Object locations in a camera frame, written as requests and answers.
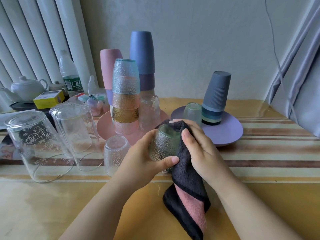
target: purple plate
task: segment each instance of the purple plate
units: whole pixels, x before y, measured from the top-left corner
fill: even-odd
[[[174,110],[171,119],[181,119],[184,108],[182,106]],[[202,129],[216,147],[229,145],[242,137],[243,128],[241,123],[231,114],[224,112],[219,125],[206,125],[202,123]]]

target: box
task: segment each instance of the box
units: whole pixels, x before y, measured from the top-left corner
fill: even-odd
[[[43,92],[38,97],[36,97],[33,102],[38,109],[47,109],[57,104],[61,104],[63,100],[63,91],[58,90]]]

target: water bottle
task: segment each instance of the water bottle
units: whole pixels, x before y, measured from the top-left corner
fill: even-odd
[[[84,92],[78,70],[65,49],[60,50],[59,60],[60,73],[66,84],[66,89],[70,97]]]

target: ribbed gray cup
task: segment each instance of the ribbed gray cup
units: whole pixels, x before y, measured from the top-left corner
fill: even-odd
[[[202,106],[210,111],[220,112],[226,107],[231,73],[216,71],[213,73]]]

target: wall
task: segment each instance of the wall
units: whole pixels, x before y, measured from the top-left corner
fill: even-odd
[[[281,61],[312,0],[267,0]],[[132,30],[152,32],[155,93],[203,98],[216,70],[232,73],[229,99],[265,99],[277,70],[264,0],[80,0],[103,87],[100,50],[129,58]]]

